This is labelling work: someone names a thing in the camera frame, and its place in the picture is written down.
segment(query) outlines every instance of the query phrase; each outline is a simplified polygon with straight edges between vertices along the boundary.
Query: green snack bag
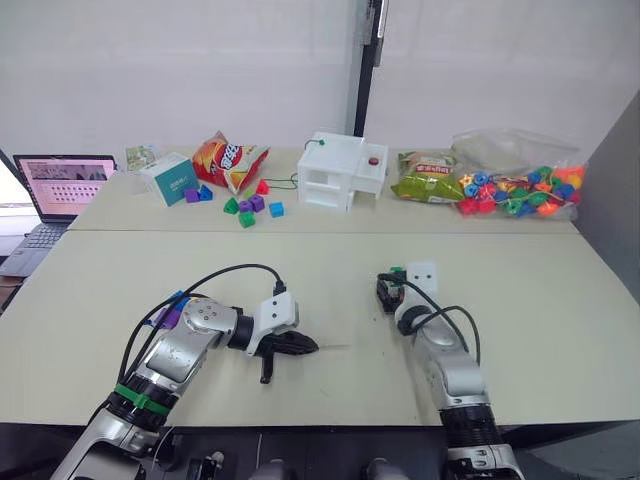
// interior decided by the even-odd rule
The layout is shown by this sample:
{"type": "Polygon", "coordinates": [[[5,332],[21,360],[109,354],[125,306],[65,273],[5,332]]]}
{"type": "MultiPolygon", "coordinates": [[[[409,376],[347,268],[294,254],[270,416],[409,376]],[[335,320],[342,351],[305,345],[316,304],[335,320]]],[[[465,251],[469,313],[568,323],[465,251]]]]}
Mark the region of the green snack bag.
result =
{"type": "Polygon", "coordinates": [[[464,192],[453,174],[456,161],[451,150],[398,154],[400,181],[391,190],[400,198],[425,203],[464,200],[464,192]]]}

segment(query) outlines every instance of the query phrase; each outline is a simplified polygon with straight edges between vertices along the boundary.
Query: mint green box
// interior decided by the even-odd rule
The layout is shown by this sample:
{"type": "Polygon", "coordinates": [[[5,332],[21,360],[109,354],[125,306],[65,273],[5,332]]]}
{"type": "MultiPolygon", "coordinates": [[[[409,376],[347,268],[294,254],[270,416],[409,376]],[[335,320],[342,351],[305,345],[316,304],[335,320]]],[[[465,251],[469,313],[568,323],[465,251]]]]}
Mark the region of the mint green box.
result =
{"type": "Polygon", "coordinates": [[[147,188],[154,191],[169,207],[184,198],[186,189],[199,188],[191,160],[179,153],[170,153],[139,172],[143,175],[147,188]]]}

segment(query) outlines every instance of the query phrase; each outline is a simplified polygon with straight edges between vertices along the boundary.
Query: laptop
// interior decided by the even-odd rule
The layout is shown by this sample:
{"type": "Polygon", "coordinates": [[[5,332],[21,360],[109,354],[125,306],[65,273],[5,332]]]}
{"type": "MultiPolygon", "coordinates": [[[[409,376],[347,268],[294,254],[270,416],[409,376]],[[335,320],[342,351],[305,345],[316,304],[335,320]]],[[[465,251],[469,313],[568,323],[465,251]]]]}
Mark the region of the laptop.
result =
{"type": "Polygon", "coordinates": [[[0,265],[0,275],[28,277],[116,169],[110,155],[14,155],[42,223],[0,265]]]}

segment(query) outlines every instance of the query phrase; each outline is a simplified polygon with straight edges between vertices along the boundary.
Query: red chip bag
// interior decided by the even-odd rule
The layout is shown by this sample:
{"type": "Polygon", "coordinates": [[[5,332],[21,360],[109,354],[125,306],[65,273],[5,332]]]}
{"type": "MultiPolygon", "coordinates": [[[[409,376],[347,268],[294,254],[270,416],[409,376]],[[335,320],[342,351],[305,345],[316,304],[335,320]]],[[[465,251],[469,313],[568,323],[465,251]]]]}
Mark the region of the red chip bag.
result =
{"type": "Polygon", "coordinates": [[[246,187],[269,154],[269,148],[232,145],[218,132],[191,159],[198,178],[227,187],[234,194],[246,187]]]}

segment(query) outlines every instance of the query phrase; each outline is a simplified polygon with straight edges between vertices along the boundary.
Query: white wall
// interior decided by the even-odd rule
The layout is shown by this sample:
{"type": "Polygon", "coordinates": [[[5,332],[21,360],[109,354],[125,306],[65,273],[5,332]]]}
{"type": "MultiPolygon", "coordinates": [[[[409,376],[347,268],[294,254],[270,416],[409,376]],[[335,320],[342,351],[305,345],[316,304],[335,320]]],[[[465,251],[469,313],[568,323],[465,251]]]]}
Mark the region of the white wall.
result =
{"type": "Polygon", "coordinates": [[[355,4],[0,0],[0,145],[122,157],[218,129],[265,145],[348,131],[355,4]]]}
{"type": "Polygon", "coordinates": [[[441,147],[518,127],[588,159],[640,84],[638,0],[390,0],[365,136],[441,147]]]}

